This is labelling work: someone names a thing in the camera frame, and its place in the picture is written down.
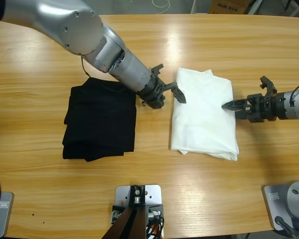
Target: folded shirt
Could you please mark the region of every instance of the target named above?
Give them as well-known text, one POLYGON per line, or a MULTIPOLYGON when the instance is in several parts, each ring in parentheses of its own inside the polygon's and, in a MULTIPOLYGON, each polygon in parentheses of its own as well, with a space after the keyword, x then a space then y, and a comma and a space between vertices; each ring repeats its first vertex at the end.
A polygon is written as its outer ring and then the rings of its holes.
POLYGON ((233 100, 231 82, 211 70, 183 68, 178 69, 176 82, 187 103, 174 101, 171 149, 237 161, 235 113, 221 108, 233 100))
POLYGON ((135 99, 120 82, 89 78, 73 87, 64 119, 63 158, 92 161, 133 152, 135 99))

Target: floor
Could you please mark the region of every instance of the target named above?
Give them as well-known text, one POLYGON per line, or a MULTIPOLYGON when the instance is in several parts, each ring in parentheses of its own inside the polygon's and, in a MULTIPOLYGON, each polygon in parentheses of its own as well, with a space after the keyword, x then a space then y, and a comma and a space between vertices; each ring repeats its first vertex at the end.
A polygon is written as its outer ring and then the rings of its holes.
MULTIPOLYGON (((189 14, 194 0, 153 0, 154 4, 164 6, 170 2, 170 8, 166 14, 189 14)), ((207 13, 212 0, 196 0, 196 12, 207 13)), ((289 16, 297 7, 292 1, 291 6, 285 11, 288 0, 264 0, 259 15, 289 16)), ((168 8, 157 8, 151 0, 85 0, 95 8, 98 14, 157 14, 168 8)))

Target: cardboard box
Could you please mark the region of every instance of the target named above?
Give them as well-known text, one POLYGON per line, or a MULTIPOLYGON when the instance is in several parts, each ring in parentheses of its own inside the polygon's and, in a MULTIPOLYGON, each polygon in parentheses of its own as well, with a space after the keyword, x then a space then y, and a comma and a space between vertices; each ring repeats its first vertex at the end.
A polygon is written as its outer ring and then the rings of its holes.
POLYGON ((244 14, 250 0, 213 0, 208 13, 244 14))

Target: silver robotic arm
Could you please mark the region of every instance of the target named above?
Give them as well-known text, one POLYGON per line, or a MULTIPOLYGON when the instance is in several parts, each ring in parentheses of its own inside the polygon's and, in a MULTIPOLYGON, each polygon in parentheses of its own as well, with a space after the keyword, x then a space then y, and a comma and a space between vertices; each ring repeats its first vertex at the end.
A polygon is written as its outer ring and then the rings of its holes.
POLYGON ((115 77, 154 109, 164 105, 166 90, 186 103, 177 83, 166 85, 158 77, 163 65, 147 68, 82 0, 0 0, 0 21, 49 36, 99 71, 115 77))

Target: bolt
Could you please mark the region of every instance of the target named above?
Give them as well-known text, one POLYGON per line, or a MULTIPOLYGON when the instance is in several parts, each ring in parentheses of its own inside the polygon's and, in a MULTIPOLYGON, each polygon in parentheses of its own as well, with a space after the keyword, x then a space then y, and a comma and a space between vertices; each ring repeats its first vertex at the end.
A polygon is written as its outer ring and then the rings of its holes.
POLYGON ((141 197, 134 197, 134 203, 138 204, 141 202, 141 197))

